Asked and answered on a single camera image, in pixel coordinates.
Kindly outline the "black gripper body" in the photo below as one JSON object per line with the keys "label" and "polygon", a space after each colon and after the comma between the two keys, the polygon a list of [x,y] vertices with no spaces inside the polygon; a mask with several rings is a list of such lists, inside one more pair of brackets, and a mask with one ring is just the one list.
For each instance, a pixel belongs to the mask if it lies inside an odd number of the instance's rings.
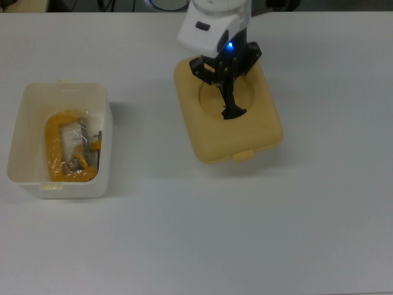
{"label": "black gripper body", "polygon": [[232,38],[226,29],[217,44],[215,57],[201,56],[203,63],[218,73],[229,70],[234,61],[239,61],[244,55],[247,46],[247,27],[236,33]]}

